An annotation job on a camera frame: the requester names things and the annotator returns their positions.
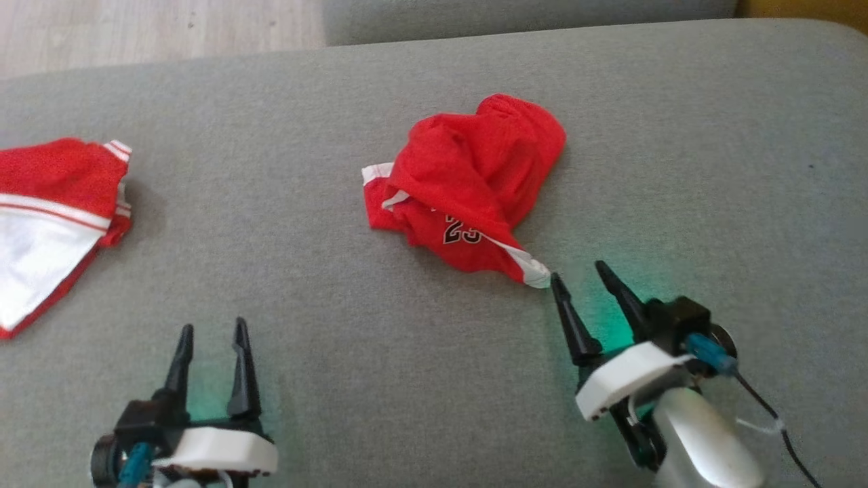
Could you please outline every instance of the white stripe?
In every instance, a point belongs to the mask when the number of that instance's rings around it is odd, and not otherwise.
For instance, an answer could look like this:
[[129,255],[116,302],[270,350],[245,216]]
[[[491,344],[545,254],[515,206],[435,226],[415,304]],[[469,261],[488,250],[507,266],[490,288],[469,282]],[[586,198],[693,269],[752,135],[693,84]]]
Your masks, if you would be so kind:
[[109,224],[111,223],[111,220],[109,219],[102,218],[96,214],[91,214],[90,212],[81,210],[80,208],[70,207],[54,201],[40,200],[30,196],[0,193],[0,205],[2,204],[19,205],[22,207],[43,210],[45,212],[53,212],[103,229],[109,228]]
[[540,261],[535,260],[527,251],[503,244],[500,241],[495,241],[489,236],[483,234],[485,239],[494,242],[507,254],[510,255],[513,261],[524,271],[523,281],[525,285],[534,288],[548,288],[551,285],[551,272]]
[[115,146],[112,146],[111,144],[103,144],[102,146],[104,148],[108,149],[109,151],[111,151],[111,154],[115,155],[115,157],[117,157],[117,159],[119,159],[123,162],[129,162],[129,155],[127,153],[121,152],[120,149],[116,148]]
[[394,168],[394,166],[394,162],[384,162],[381,164],[365,166],[362,168],[362,179],[365,181],[365,185],[377,178],[387,178],[391,175],[391,169]]
[[392,207],[395,206],[396,203],[400,203],[404,200],[410,198],[410,194],[405,192],[404,190],[398,190],[395,196],[392,196],[389,200],[383,201],[383,208],[392,212]]
[[130,149],[128,145],[124,144],[123,142],[118,141],[117,139],[113,139],[111,143],[114,144],[118,149],[120,149],[121,151],[123,151],[127,154],[133,152],[133,149]]

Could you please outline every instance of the gray fabric surface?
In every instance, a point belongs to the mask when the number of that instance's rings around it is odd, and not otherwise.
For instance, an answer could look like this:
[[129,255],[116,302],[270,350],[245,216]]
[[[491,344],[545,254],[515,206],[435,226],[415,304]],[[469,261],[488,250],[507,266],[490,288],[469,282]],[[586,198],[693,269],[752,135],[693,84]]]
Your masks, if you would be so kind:
[[[197,328],[191,403],[220,414],[247,318],[280,473],[254,486],[644,486],[581,420],[547,291],[462,274],[371,231],[359,170],[411,125],[506,92],[568,148],[516,231],[606,344],[593,261],[711,308],[826,486],[868,478],[868,39],[830,23],[702,21],[382,44],[4,82],[3,147],[133,150],[135,226],[0,345],[3,487],[86,486],[96,438]],[[765,414],[735,384],[708,397]],[[743,431],[772,486],[800,475]]]
[[329,45],[733,16],[736,0],[323,0]]

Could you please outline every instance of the printed number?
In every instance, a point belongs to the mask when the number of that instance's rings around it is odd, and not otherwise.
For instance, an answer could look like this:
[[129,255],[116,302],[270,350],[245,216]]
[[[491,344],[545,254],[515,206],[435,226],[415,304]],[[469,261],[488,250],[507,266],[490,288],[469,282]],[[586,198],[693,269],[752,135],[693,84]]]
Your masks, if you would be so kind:
[[483,238],[483,235],[479,234],[479,231],[475,228],[468,228],[464,231],[461,230],[461,227],[464,226],[464,222],[455,220],[455,217],[446,215],[446,223],[450,225],[446,228],[446,232],[443,234],[443,244],[454,244],[461,240],[470,244],[476,244]]

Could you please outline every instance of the green light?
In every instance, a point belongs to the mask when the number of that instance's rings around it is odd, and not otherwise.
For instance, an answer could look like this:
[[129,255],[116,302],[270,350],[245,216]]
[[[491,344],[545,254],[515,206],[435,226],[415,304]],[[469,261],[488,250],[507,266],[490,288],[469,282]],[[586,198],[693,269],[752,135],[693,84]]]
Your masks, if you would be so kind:
[[[673,258],[644,254],[633,254],[625,249],[607,251],[602,258],[640,300],[652,297],[664,301],[673,299],[677,294],[671,286]],[[572,293],[573,305],[591,335],[602,343],[605,351],[632,345],[633,331],[615,297],[597,275],[594,259],[575,260],[570,264],[572,266],[562,277]]]
[[192,420],[226,417],[226,404],[232,393],[232,372],[225,363],[193,361],[187,390],[187,412]]

